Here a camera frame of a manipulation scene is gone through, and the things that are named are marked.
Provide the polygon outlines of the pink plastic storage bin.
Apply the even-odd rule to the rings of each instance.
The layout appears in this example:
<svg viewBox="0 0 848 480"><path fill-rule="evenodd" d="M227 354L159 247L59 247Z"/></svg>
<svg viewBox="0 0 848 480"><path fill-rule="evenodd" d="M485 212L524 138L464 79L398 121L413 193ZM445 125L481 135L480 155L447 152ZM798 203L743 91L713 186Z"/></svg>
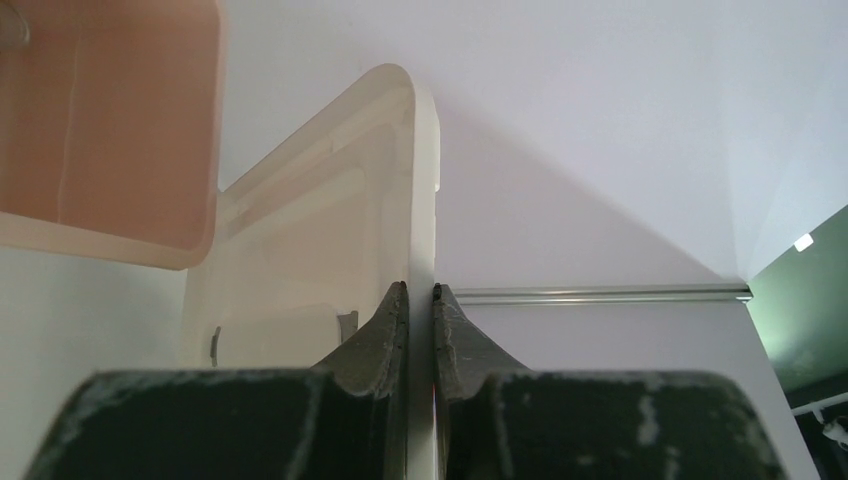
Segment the pink plastic storage bin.
<svg viewBox="0 0 848 480"><path fill-rule="evenodd" d="M1 5L1 243L183 270L215 229L218 1Z"/></svg>

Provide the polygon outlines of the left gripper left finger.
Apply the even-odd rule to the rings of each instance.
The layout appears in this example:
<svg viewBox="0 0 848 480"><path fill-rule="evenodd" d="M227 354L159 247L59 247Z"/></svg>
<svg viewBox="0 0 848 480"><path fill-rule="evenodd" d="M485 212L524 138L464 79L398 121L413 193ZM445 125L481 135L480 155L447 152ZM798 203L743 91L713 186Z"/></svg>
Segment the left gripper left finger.
<svg viewBox="0 0 848 480"><path fill-rule="evenodd" d="M60 409L29 479L401 479L409 295L307 369L102 372Z"/></svg>

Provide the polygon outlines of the translucent white bin lid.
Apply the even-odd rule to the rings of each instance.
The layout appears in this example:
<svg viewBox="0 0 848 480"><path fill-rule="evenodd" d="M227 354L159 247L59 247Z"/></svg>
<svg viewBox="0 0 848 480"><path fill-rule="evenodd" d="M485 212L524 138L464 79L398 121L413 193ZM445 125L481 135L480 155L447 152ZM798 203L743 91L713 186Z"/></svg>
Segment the translucent white bin lid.
<svg viewBox="0 0 848 480"><path fill-rule="evenodd" d="M180 362L307 369L409 295L406 473L433 479L429 342L440 124L430 92L384 64L218 196L210 251L187 274Z"/></svg>

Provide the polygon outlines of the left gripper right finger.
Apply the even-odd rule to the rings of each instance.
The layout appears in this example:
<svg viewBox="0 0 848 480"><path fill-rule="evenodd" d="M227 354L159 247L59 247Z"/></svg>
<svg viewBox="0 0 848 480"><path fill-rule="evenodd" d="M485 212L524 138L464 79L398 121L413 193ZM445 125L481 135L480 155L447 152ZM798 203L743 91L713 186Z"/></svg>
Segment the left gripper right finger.
<svg viewBox="0 0 848 480"><path fill-rule="evenodd" d="M705 371L535 371L433 290L442 479L783 479L760 418Z"/></svg>

